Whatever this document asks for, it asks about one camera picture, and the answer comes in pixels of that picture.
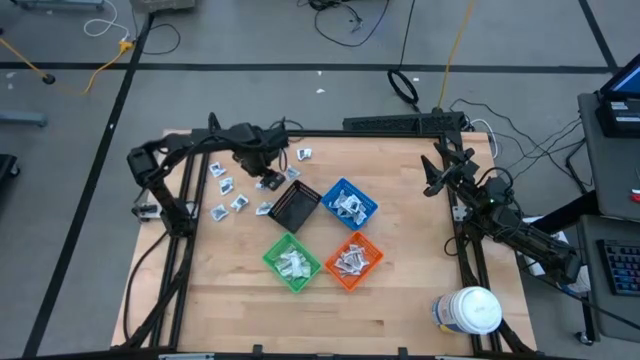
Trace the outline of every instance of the wooden table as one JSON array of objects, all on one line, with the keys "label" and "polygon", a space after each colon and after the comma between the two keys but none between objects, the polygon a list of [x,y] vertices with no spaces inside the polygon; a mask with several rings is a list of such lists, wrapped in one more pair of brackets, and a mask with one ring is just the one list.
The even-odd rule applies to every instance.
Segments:
[{"label": "wooden table", "polygon": [[[463,135],[465,148],[476,151],[478,173],[493,166],[486,135]],[[422,195],[426,179],[420,155],[442,166],[434,141],[306,138],[288,149],[290,164],[302,172],[300,180],[318,193],[325,194],[344,176],[379,205],[361,231],[385,257],[353,293],[325,269],[301,293],[291,293],[262,261],[285,229],[255,215],[262,201],[275,202],[288,183],[275,193],[257,190],[257,180],[233,162],[230,152],[211,154],[211,162],[220,161],[228,169],[225,175],[233,176],[235,189],[223,197],[220,178],[207,175],[178,350],[250,352],[254,344],[262,344],[269,353],[396,354],[398,347],[407,347],[414,355],[471,354],[468,336],[445,334],[431,319],[432,301],[461,288],[457,259],[443,251],[453,235],[446,191],[432,198]],[[294,151],[303,147],[313,149],[313,158],[298,162]],[[167,178],[174,194],[183,168],[184,162]],[[229,205],[240,193],[249,198],[249,206],[214,222],[209,210],[224,203],[233,211]],[[132,265],[163,231],[159,221],[141,226]],[[350,234],[320,204],[295,236],[324,262]],[[165,240],[146,259],[133,282],[130,331],[157,299],[167,244]],[[535,348],[513,250],[489,239],[483,247],[505,319]],[[161,343],[168,339],[172,312],[170,305]],[[123,342],[121,329],[122,310],[113,344]]]}]

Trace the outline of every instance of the desk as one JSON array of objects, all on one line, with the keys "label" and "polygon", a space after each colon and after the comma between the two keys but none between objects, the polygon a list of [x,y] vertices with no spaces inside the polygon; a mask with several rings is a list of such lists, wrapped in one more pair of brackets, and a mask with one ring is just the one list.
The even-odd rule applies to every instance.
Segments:
[{"label": "desk", "polygon": [[[475,148],[480,173],[493,166],[486,134],[464,134],[463,140],[466,147]],[[453,234],[446,191],[433,198],[422,195],[426,179],[420,155],[440,159],[434,141],[309,137],[288,149],[291,164],[302,173],[300,180],[320,194],[344,176],[379,204],[361,231],[385,257],[353,293],[323,269],[300,294],[292,294],[261,259],[285,230],[255,215],[262,201],[278,199],[288,183],[275,193],[256,190],[256,179],[231,160],[230,152],[212,154],[211,162],[220,161],[226,175],[234,177],[235,189],[222,197],[218,179],[207,174],[178,350],[249,352],[254,344],[262,344],[269,353],[396,354],[398,347],[407,347],[416,355],[470,355],[468,336],[442,333],[431,320],[432,301],[461,287],[457,259],[443,252],[445,240]],[[311,160],[297,161],[294,151],[302,147],[313,149]],[[176,194],[183,169],[184,162],[166,179]],[[249,198],[248,208],[214,222],[209,210],[220,203],[230,209],[240,193]],[[159,222],[141,226],[132,264],[163,231]],[[319,205],[296,237],[324,262],[350,234]],[[513,251],[488,239],[483,248],[505,319],[525,344],[535,348]],[[133,282],[131,330],[157,299],[166,249],[165,241]],[[173,307],[168,309],[165,324],[173,315]],[[161,344],[166,343],[168,328],[163,327]],[[123,342],[121,329],[122,311],[113,344]]]},{"label": "desk", "polygon": [[631,189],[640,187],[640,139],[605,137],[596,118],[595,94],[581,94],[578,105],[589,151],[595,190],[536,221],[534,226],[555,233],[578,221],[581,215],[605,215],[640,221],[640,205],[630,200]]},{"label": "desk", "polygon": [[[585,249],[586,263],[589,265],[591,296],[593,303],[636,324],[640,323],[640,298],[615,296],[611,294],[607,275],[603,269],[596,241],[600,239],[638,240],[640,224],[605,219],[598,216],[583,216],[578,222],[580,247]],[[640,342],[640,332],[599,312],[592,312],[600,332],[606,336]]]}]

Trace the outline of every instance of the gray floor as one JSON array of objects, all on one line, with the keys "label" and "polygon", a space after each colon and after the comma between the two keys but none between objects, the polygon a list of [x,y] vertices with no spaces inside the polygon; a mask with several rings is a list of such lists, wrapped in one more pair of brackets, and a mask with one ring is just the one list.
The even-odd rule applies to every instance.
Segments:
[{"label": "gray floor", "polygon": [[[133,32],[128,2],[113,0],[119,19]],[[612,53],[619,64],[640,49],[640,23],[633,0],[590,0]],[[354,2],[368,30],[377,20],[382,0]],[[405,62],[444,64],[457,26],[464,16],[462,0],[419,0],[410,30]],[[293,0],[201,1],[196,12],[168,14],[155,24],[171,23],[182,34],[180,48],[165,56],[143,56],[154,63],[336,63],[380,64],[400,59],[410,1],[395,0],[369,42],[347,49],[329,43],[313,29],[314,12]],[[344,41],[348,13],[322,14],[326,26]],[[104,62],[117,51],[118,29],[88,38],[83,23],[90,10],[56,8],[25,12],[0,3],[0,24],[6,38],[34,61]],[[104,18],[112,15],[107,12]],[[144,18],[138,16],[141,25]],[[170,47],[174,35],[154,31],[146,49]],[[14,61],[0,49],[0,61]],[[596,41],[577,1],[478,1],[456,64],[604,66]],[[59,82],[82,88],[89,71],[52,71]],[[0,108],[41,111],[50,118],[44,129],[0,125],[0,152],[20,157],[23,173],[7,192],[0,216],[0,357],[19,356],[24,349],[42,296],[71,223],[104,126],[124,72],[101,73],[91,94],[70,96],[42,84],[30,71],[0,69]],[[436,102],[441,73],[408,73],[414,79],[423,109]],[[458,97],[486,102],[511,117],[536,141],[577,118],[576,96],[601,86],[608,75],[453,73],[444,104]],[[508,124],[486,110],[456,106],[472,119],[487,120],[496,132],[517,136]],[[223,126],[240,121],[268,125],[287,116],[307,128],[338,129],[344,117],[408,113],[382,72],[138,71],[126,100],[102,176],[96,188],[76,252],[47,328],[40,354],[108,347],[131,261],[138,224],[130,215],[137,194],[125,156],[135,145],[161,135],[165,128],[205,126],[215,111]],[[578,127],[558,146],[582,137]],[[531,149],[526,139],[518,137]],[[498,138],[496,163],[519,159],[515,143]],[[556,154],[563,162],[565,152]],[[574,163],[590,178],[584,149]],[[512,168],[515,174],[529,162]],[[543,214],[579,195],[576,186],[548,159],[540,160],[516,182],[524,211]],[[603,338],[588,348],[572,333],[582,329],[579,304],[560,293],[523,279],[539,349],[554,355],[601,359],[634,359],[640,345]]]}]

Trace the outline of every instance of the orange bin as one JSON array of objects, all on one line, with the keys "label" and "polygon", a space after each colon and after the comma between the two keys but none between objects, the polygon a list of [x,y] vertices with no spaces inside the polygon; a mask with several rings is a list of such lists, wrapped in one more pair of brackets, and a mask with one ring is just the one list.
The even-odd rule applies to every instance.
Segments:
[{"label": "orange bin", "polygon": [[[364,248],[364,257],[369,262],[369,265],[365,266],[364,270],[360,274],[360,276],[345,276],[342,277],[340,275],[340,269],[334,266],[336,260],[340,257],[340,255],[349,250],[350,244],[360,245]],[[354,232],[344,244],[342,244],[338,250],[324,263],[324,266],[327,270],[335,277],[342,286],[347,289],[347,291],[355,290],[356,286],[366,278],[371,271],[378,265],[384,253],[380,251],[371,241],[369,241],[366,236],[364,236],[361,232]]]}]

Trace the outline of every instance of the blue bin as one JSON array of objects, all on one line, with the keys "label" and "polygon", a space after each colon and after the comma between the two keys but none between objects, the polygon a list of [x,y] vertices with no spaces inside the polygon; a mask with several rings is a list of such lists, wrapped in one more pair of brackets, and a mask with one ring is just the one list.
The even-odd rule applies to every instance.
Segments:
[{"label": "blue bin", "polygon": [[[340,196],[340,190],[344,190],[344,194],[346,196],[355,195],[358,197],[358,199],[360,199],[360,201],[362,201],[362,205],[364,205],[364,208],[365,208],[364,213],[367,215],[367,218],[364,219],[362,224],[357,225],[356,222],[351,218],[344,218],[344,217],[338,216],[338,213],[336,212],[336,210],[332,209],[329,206],[329,204],[333,203],[338,198],[338,196]],[[340,221],[342,221],[345,225],[349,227],[349,229],[353,231],[360,230],[360,228],[362,228],[364,224],[366,224],[367,221],[371,219],[371,216],[373,215],[374,212],[376,212],[376,209],[378,209],[378,204],[376,204],[375,201],[371,200],[370,197],[365,195],[362,191],[358,190],[357,187],[355,187],[352,183],[347,181],[347,179],[345,178],[340,179],[331,188],[331,190],[329,190],[329,192],[327,192],[327,194],[324,197],[322,197],[322,204],[327,208],[327,210],[329,210],[333,215],[335,215],[338,219],[340,219]]]}]

